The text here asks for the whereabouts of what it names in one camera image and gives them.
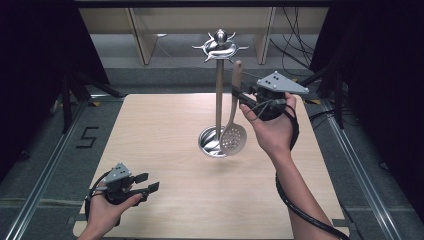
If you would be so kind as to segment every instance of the round metal base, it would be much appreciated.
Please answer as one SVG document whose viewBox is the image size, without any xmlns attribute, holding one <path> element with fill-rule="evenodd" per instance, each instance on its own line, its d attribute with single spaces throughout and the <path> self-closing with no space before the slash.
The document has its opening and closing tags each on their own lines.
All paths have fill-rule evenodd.
<svg viewBox="0 0 424 240">
<path fill-rule="evenodd" d="M 209 157 L 222 158 L 227 156 L 222 153 L 219 146 L 219 139 L 216 135 L 216 126 L 210 126 L 200 133 L 199 148 Z"/>
</svg>

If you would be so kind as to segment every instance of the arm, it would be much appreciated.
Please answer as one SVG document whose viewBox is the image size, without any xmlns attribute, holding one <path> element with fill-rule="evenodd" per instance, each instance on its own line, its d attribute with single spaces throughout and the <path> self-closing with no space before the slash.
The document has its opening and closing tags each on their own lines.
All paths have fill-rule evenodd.
<svg viewBox="0 0 424 240">
<path fill-rule="evenodd" d="M 78 239 L 101 239 L 106 233 L 112 230 L 122 213 L 134 206 L 141 198 L 142 195 L 137 194 L 119 205 L 113 205 L 106 200 L 102 191 L 96 191 L 96 195 L 91 199 L 87 226 Z"/>
<path fill-rule="evenodd" d="M 286 99 L 287 104 L 295 109 L 296 98 L 286 93 Z M 240 105 L 240 109 L 247 119 L 256 118 L 255 113 L 249 111 L 250 109 L 246 105 Z M 290 141 L 293 130 L 290 120 L 282 114 L 280 117 L 270 121 L 264 122 L 256 119 L 250 121 L 250 123 L 255 131 L 259 146 L 271 159 L 287 197 L 308 215 L 331 226 L 329 219 L 309 191 L 292 160 Z M 289 210 L 289 216 L 295 239 L 337 239 L 337 237 L 304 221 L 291 210 Z"/>
</svg>

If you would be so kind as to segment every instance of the metal pole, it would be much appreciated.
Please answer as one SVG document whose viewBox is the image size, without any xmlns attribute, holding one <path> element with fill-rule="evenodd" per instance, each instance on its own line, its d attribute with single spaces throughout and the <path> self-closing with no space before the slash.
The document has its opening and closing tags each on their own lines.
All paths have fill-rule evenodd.
<svg viewBox="0 0 424 240">
<path fill-rule="evenodd" d="M 216 139 L 221 137 L 222 94 L 224 91 L 224 60 L 216 60 Z"/>
</svg>

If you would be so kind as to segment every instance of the aluminum rail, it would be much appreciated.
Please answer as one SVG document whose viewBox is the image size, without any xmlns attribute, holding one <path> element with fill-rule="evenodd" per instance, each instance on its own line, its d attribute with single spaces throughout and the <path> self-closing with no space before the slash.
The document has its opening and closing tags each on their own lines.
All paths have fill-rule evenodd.
<svg viewBox="0 0 424 240">
<path fill-rule="evenodd" d="M 18 216 L 13 221 L 7 233 L 6 239 L 15 240 L 15 239 L 22 238 L 26 228 L 28 227 L 29 221 L 31 220 L 35 210 L 37 209 L 37 205 L 40 202 L 40 199 L 44 193 L 44 190 L 46 189 L 48 183 L 50 182 L 50 179 L 53 176 L 53 173 L 55 172 L 57 165 L 59 164 L 60 159 L 69 143 L 70 136 L 72 136 L 75 130 L 75 125 L 78 122 L 78 119 L 80 118 L 81 114 L 83 113 L 86 107 L 87 107 L 87 103 L 82 102 L 78 104 L 74 112 L 73 123 L 69 127 L 68 131 L 66 131 L 60 137 L 56 145 L 56 148 L 54 149 L 52 155 L 50 156 L 49 161 L 44 167 L 43 172 L 38 178 L 37 183 L 35 184 L 28 198 L 26 199 Z"/>
<path fill-rule="evenodd" d="M 325 111 L 331 110 L 331 106 L 328 100 L 322 99 L 321 102 Z M 387 207 L 378 195 L 374 185 L 368 177 L 368 174 L 362 166 L 361 161 L 356 155 L 356 152 L 353 149 L 345 131 L 338 127 L 338 124 L 333 117 L 329 118 L 329 121 L 331 128 L 333 129 L 337 140 L 340 143 L 340 146 L 346 154 L 350 167 L 352 168 L 365 195 L 365 198 L 367 199 L 372 211 L 374 212 L 374 215 L 380 224 L 381 230 L 383 231 L 386 239 L 401 240 L 401 234 L 396 228 L 390 212 L 387 210 Z"/>
</svg>

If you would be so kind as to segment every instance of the gray carpet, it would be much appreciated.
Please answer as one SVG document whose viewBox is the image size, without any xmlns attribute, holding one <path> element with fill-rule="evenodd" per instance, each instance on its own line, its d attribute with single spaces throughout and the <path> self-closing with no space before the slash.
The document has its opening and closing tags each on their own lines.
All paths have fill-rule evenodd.
<svg viewBox="0 0 424 240">
<path fill-rule="evenodd" d="M 257 76 L 264 77 L 274 70 L 246 70 L 244 80 L 254 82 Z M 310 74 L 296 70 L 297 74 Z M 192 93 L 214 92 L 214 69 L 107 69 L 111 85 L 123 93 Z M 231 73 L 225 73 L 225 91 L 230 91 Z M 316 99 L 315 89 L 319 82 L 309 86 L 311 93 L 305 99 Z M 75 239 L 72 234 L 72 217 L 80 209 L 87 188 L 96 170 L 98 161 L 113 128 L 122 102 L 102 101 L 99 106 L 85 108 L 78 120 L 66 151 L 45 189 L 42 199 L 32 217 L 23 239 Z M 307 104 L 311 116 L 323 111 L 321 105 Z M 371 178 L 381 199 L 392 214 L 403 239 L 424 239 L 424 226 L 418 219 L 407 199 L 402 194 L 390 172 L 381 168 L 378 154 L 362 131 L 360 123 L 346 111 L 343 115 L 345 132 L 357 152 L 361 163 Z M 312 122 L 315 134 L 324 156 L 325 163 L 333 181 L 337 196 L 356 228 L 351 229 L 351 239 L 379 240 L 384 234 L 364 197 L 346 156 L 337 142 L 327 116 L 321 116 Z M 25 198 L 30 194 L 38 176 L 46 165 L 50 154 L 58 142 L 63 126 L 61 108 L 46 119 L 39 134 L 34 137 L 29 153 L 31 158 L 18 162 L 0 185 L 0 238 L 4 238 L 10 224 L 15 219 Z M 87 127 L 87 135 L 96 137 L 92 148 L 77 148 L 90 142 L 81 139 Z"/>
</svg>

